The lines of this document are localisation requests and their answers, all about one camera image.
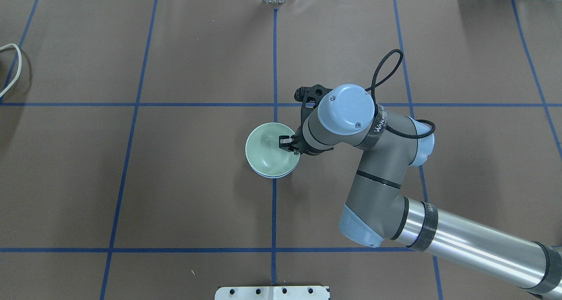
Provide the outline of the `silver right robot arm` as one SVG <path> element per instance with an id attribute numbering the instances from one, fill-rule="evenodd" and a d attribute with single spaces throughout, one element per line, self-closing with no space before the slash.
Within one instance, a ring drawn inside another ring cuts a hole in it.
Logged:
<path id="1" fill-rule="evenodd" d="M 294 98 L 302 104 L 301 124 L 292 136 L 279 137 L 279 148 L 319 155 L 345 143 L 363 152 L 339 222 L 349 240 L 377 248 L 390 239 L 542 300 L 561 298 L 561 254 L 554 248 L 400 194 L 407 169 L 433 152 L 431 122 L 388 112 L 376 102 L 374 88 L 355 84 L 301 87 Z"/>

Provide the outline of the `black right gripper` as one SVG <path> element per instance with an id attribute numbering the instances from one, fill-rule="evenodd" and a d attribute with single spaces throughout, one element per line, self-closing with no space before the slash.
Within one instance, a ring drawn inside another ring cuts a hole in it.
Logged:
<path id="1" fill-rule="evenodd" d="M 305 154 L 317 156 L 321 153 L 334 150 L 333 145 L 330 145 L 329 148 L 316 148 L 316 144 L 327 147 L 327 145 L 318 142 L 316 138 L 313 137 L 309 127 L 299 127 L 297 132 L 292 136 L 279 136 L 279 146 L 283 146 L 283 150 L 294 155 Z"/>

